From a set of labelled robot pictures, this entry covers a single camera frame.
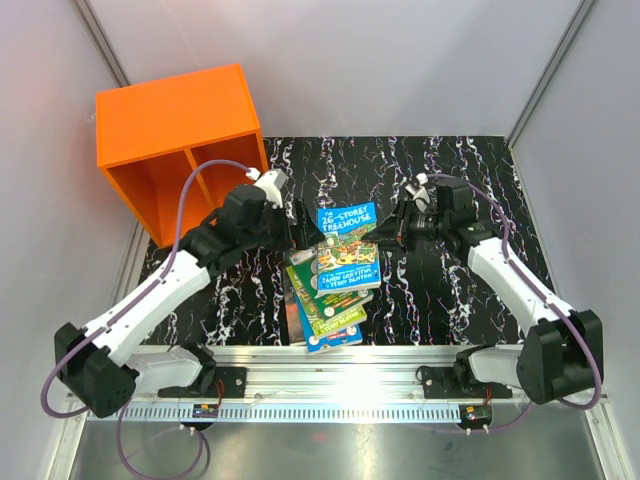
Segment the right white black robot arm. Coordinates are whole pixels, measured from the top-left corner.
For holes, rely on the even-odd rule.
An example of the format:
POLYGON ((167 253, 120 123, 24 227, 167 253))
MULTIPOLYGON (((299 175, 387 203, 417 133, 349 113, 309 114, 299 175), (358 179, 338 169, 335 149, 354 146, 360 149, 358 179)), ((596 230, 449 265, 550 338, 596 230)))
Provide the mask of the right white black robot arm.
POLYGON ((475 397, 487 386, 523 391, 535 404, 591 391, 588 410, 601 397, 604 381, 602 322, 560 299, 517 257, 508 224, 481 220, 473 199, 481 190, 449 175, 430 175, 408 184, 406 197, 364 241, 388 252, 408 254, 420 242, 442 242, 482 279, 516 319, 520 345, 480 345, 459 352, 452 367, 458 393, 475 397))

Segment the blue 26-storey treehouse book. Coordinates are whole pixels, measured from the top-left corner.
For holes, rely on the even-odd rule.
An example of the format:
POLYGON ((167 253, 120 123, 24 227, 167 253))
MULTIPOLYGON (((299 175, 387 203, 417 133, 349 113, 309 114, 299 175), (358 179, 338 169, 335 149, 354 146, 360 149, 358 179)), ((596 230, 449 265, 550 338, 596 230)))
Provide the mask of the blue 26-storey treehouse book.
POLYGON ((379 249, 361 238, 377 227, 373 202, 321 208, 317 226, 325 240, 316 246, 319 295, 370 290, 381 285, 379 249))

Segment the blue bottom treehouse book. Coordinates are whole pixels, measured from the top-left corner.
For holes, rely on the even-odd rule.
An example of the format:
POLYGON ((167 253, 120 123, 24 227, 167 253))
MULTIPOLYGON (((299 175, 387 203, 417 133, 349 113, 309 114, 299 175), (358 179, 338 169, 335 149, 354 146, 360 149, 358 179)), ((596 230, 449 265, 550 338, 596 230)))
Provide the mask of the blue bottom treehouse book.
POLYGON ((304 309, 299 308, 306 348, 310 354, 321 353, 341 346, 357 345, 363 341, 360 324, 366 319, 362 306, 349 310, 335 318, 310 321, 304 309))

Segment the lime green treehouse book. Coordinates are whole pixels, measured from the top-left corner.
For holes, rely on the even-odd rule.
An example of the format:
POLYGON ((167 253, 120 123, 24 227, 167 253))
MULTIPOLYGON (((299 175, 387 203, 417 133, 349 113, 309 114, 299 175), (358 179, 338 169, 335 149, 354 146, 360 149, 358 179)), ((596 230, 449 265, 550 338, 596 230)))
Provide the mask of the lime green treehouse book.
POLYGON ((292 267, 286 268, 296 299, 311 328, 311 335, 320 340, 354 327, 367 318, 364 305, 373 299, 370 290, 334 293, 316 297, 292 267))

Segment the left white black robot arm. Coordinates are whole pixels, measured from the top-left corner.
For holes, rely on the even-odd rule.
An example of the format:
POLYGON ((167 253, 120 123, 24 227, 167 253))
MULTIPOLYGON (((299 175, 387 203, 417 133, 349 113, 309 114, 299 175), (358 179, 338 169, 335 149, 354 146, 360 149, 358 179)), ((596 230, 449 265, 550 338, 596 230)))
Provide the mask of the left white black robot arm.
POLYGON ((235 187, 221 207, 190 229, 166 261, 119 304, 82 328, 67 323, 54 336, 54 375, 98 418, 135 395, 203 397, 215 385, 216 361, 187 343, 160 354, 138 346, 184 301, 236 266, 255 248, 307 250, 325 236, 301 200, 289 221, 276 187, 235 187))

